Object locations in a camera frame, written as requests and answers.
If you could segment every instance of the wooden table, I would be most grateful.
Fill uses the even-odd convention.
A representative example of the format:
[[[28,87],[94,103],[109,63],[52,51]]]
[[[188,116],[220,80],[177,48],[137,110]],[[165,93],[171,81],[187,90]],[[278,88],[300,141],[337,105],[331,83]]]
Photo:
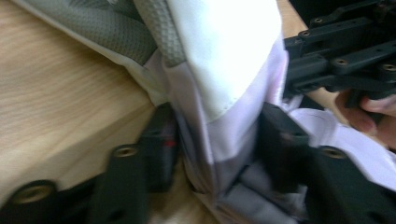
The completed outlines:
[[[305,27],[278,0],[285,37]],[[61,189],[103,171],[108,151],[135,142],[154,106],[123,67],[9,1],[0,1],[0,203],[16,187]],[[169,193],[150,195],[150,223],[217,223],[181,165]]]

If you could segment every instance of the metal screw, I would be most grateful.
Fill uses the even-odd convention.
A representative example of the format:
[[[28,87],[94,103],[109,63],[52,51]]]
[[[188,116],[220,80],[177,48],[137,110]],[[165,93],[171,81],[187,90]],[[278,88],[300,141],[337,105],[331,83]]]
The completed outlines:
[[[21,192],[18,192],[17,195],[14,196],[12,202],[16,204],[34,203],[46,198],[52,193],[52,191],[53,188],[50,186],[33,186],[28,189],[24,189]]]
[[[388,72],[396,72],[396,66],[394,64],[385,63],[382,68]]]
[[[311,33],[309,33],[308,31],[304,31],[304,32],[302,32],[301,34],[302,34],[302,35],[305,35],[305,36],[311,35]]]
[[[340,65],[347,65],[347,61],[344,59],[336,59],[335,62]]]
[[[345,159],[347,157],[347,155],[344,152],[330,148],[330,147],[324,148],[322,152],[325,156],[333,158],[333,159],[337,159],[337,160]]]
[[[137,149],[134,147],[122,147],[114,152],[115,157],[129,157],[137,153]]]

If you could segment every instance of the finger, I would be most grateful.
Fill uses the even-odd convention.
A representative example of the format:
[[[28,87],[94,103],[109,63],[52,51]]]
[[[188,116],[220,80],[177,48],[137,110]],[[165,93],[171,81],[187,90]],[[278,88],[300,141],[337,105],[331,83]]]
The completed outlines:
[[[390,148],[396,148],[396,118],[385,116],[377,127],[377,138]]]
[[[396,117],[396,95],[391,95],[382,100],[370,100],[364,97],[361,100],[361,108],[370,112]]]
[[[340,92],[335,98],[335,104],[340,110],[341,114],[349,121],[349,124],[355,129],[368,133],[370,135],[376,135],[375,122],[359,108],[345,108],[345,103],[349,96],[349,91]]]

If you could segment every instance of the gray mesh fabric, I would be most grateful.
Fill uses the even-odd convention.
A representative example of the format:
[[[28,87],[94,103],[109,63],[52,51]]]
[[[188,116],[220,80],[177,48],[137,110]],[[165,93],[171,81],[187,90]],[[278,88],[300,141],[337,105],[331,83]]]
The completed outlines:
[[[163,54],[166,65],[175,66],[186,61],[166,1],[135,0],[134,3]]]
[[[134,4],[120,0],[26,0],[91,41],[144,64],[157,48]]]

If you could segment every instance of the gray fabric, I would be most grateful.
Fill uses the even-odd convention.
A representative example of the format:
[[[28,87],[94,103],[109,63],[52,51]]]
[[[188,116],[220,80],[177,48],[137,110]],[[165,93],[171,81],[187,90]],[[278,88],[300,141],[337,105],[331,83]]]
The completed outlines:
[[[172,67],[186,61],[177,30],[165,0],[134,0],[150,29],[166,65]]]
[[[297,224],[295,219],[273,203],[241,184],[234,186],[227,196],[219,200],[219,210],[235,223]]]
[[[143,65],[157,48],[132,3],[120,0],[26,0],[91,41]]]

